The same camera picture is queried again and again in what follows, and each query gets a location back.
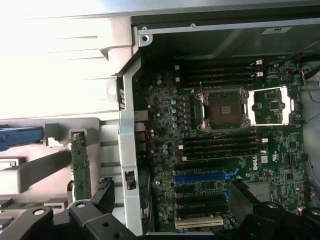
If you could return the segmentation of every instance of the blue pcie slot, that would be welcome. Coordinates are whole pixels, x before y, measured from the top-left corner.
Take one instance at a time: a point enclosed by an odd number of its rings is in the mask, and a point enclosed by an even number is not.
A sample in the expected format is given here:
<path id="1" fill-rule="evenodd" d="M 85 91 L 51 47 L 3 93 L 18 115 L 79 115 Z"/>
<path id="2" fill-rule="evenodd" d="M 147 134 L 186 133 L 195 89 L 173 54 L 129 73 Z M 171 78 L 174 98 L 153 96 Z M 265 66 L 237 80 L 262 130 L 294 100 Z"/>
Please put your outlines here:
<path id="1" fill-rule="evenodd" d="M 199 173 L 192 175 L 177 175 L 174 176 L 174 181 L 176 183 L 193 183 L 200 181 L 208 181 L 208 180 L 226 180 L 230 179 L 231 176 L 234 176 L 239 171 L 239 168 L 236 168 L 231 172 L 211 172 L 211 173 Z"/>

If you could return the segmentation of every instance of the white sticker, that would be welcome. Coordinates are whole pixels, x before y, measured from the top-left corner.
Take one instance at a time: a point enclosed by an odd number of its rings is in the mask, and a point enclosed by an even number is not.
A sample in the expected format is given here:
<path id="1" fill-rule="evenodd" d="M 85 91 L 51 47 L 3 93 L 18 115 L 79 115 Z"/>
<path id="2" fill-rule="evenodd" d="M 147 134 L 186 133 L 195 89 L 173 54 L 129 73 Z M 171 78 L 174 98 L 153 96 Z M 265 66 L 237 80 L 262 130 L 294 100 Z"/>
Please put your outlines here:
<path id="1" fill-rule="evenodd" d="M 262 34 L 284 34 L 291 28 L 292 26 L 267 28 Z"/>
<path id="2" fill-rule="evenodd" d="M 267 164 L 268 163 L 268 156 L 261 156 L 261 163 Z"/>

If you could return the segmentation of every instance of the silver metal frame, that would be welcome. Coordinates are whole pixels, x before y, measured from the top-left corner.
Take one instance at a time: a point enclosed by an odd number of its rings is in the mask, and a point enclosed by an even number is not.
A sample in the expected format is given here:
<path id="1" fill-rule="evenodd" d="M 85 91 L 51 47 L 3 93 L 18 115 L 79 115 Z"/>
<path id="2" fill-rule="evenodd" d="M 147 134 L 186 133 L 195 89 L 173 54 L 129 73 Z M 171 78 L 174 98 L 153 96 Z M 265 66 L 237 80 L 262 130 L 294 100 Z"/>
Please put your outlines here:
<path id="1" fill-rule="evenodd" d="M 135 112 L 133 98 L 133 76 L 141 67 L 141 59 L 138 58 L 124 73 L 124 110 L 119 112 L 119 154 L 121 163 L 123 200 L 125 209 L 125 224 L 136 236 L 143 234 L 142 216 L 139 196 L 139 176 L 136 159 L 135 143 Z M 128 190 L 126 172 L 134 171 L 136 188 Z"/>

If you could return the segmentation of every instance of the chip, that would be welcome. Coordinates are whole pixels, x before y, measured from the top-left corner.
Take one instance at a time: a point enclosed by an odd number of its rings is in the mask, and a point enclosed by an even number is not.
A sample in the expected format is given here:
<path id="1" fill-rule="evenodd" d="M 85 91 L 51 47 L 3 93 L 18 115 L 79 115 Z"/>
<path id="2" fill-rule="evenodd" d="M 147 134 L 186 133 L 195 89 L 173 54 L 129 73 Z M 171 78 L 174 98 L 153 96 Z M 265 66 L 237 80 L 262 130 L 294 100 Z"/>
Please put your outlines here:
<path id="1" fill-rule="evenodd" d="M 293 179 L 294 179 L 294 174 L 293 174 L 293 173 L 288 173 L 288 174 L 286 175 L 286 179 L 287 179 L 287 180 L 293 180 Z"/>
<path id="2" fill-rule="evenodd" d="M 211 97 L 209 111 L 213 125 L 242 123 L 242 104 L 238 97 Z"/>
<path id="3" fill-rule="evenodd" d="M 290 141 L 289 142 L 289 148 L 294 149 L 297 147 L 297 143 L 295 141 Z"/>

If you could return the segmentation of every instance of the metal panel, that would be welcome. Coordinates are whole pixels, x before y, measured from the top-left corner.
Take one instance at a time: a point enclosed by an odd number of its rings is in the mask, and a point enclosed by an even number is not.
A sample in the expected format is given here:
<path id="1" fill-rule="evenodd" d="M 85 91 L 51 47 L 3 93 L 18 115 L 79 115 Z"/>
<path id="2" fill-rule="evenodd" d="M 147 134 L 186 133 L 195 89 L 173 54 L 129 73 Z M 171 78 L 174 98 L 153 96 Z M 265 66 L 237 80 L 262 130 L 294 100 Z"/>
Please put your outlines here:
<path id="1" fill-rule="evenodd" d="M 17 4 L 4 1 L 0 5 L 0 20 L 68 17 L 97 14 L 159 14 L 191 11 L 219 11 L 244 8 L 314 5 L 317 0 L 63 0 L 44 2 L 30 0 Z"/>

